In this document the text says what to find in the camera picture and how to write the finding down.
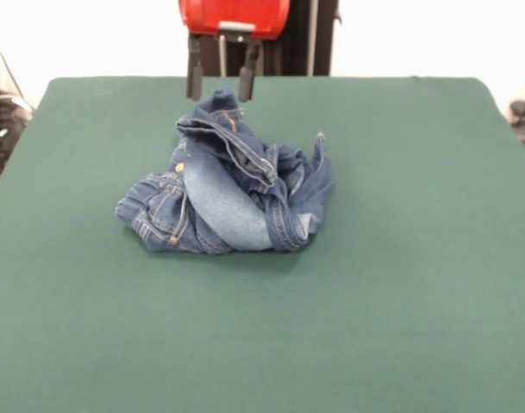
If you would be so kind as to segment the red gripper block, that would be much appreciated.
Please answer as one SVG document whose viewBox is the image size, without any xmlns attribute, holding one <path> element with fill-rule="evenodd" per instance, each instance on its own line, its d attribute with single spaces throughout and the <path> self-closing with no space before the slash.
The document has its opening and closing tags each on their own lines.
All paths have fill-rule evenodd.
<svg viewBox="0 0 525 413">
<path fill-rule="evenodd" d="M 275 40 L 286 25 L 289 0 L 191 0 L 179 1 L 188 36 L 186 96 L 200 100 L 202 91 L 201 44 L 197 35 L 247 34 L 258 40 Z M 248 44 L 239 73 L 238 99 L 252 99 L 260 45 Z"/>
</svg>

